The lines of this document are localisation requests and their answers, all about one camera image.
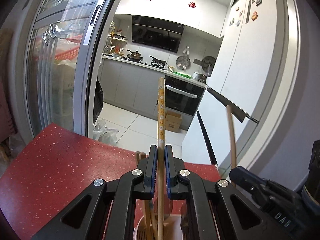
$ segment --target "silver screw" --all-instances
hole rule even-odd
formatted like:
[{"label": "silver screw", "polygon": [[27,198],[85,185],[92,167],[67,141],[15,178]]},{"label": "silver screw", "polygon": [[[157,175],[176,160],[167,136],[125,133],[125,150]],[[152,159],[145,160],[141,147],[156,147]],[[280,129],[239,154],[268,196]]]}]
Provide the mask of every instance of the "silver screw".
[{"label": "silver screw", "polygon": [[93,184],[97,187],[101,186],[103,184],[103,179],[96,179]]},{"label": "silver screw", "polygon": [[220,187],[226,187],[226,186],[228,186],[229,182],[225,179],[221,179],[218,181],[218,184]]},{"label": "silver screw", "polygon": [[139,170],[139,169],[135,169],[135,170],[132,171],[132,175],[133,176],[139,176],[139,175],[141,175],[141,173],[142,173],[142,171]]},{"label": "silver screw", "polygon": [[181,175],[181,176],[184,176],[184,177],[185,177],[185,176],[188,176],[189,174],[190,174],[190,171],[188,171],[188,170],[181,170],[181,171],[180,171],[180,175]]}]

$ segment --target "oven handle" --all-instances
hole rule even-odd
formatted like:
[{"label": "oven handle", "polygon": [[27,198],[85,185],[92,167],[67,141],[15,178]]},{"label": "oven handle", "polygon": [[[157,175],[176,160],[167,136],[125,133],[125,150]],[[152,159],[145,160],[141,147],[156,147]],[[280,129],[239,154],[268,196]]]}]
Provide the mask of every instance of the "oven handle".
[{"label": "oven handle", "polygon": [[189,98],[197,98],[198,96],[197,95],[194,95],[194,94],[190,94],[188,92],[185,92],[185,91],[182,91],[180,89],[177,89],[177,88],[174,88],[174,87],[171,87],[169,85],[166,85],[166,88],[172,92],[175,92],[177,94],[181,94],[181,95],[184,95],[186,97],[189,97]]}]

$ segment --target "triangular cutout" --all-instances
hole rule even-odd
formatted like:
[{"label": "triangular cutout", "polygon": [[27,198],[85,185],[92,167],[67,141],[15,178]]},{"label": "triangular cutout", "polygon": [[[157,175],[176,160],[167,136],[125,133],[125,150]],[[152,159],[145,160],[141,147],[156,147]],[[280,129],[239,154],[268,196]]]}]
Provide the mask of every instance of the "triangular cutout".
[{"label": "triangular cutout", "polygon": [[84,219],[85,213],[89,207],[91,201],[91,195],[86,195],[79,203],[70,210],[68,214],[64,216],[62,222],[75,229],[80,228]]},{"label": "triangular cutout", "polygon": [[230,200],[235,208],[236,214],[238,216],[241,228],[243,230],[248,230],[254,226],[261,223],[260,218],[251,211],[251,209],[244,204],[236,195],[231,195]]}]

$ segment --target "oven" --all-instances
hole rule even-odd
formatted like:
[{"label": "oven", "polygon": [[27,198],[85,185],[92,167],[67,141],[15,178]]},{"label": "oven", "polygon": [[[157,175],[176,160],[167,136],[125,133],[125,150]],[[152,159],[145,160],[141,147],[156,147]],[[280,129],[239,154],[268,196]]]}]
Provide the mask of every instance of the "oven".
[{"label": "oven", "polygon": [[167,75],[164,78],[164,84],[165,107],[193,116],[204,88]]}]

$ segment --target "glass door panel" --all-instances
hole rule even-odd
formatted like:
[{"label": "glass door panel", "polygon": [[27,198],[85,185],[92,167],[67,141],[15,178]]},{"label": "glass door panel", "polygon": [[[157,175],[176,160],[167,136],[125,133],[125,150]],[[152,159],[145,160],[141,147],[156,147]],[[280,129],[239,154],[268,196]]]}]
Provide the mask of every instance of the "glass door panel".
[{"label": "glass door panel", "polygon": [[[39,12],[57,0],[45,0]],[[54,22],[32,32],[26,67],[27,104],[34,135],[52,122],[73,130],[73,87],[80,43],[96,0],[64,0]]]}]

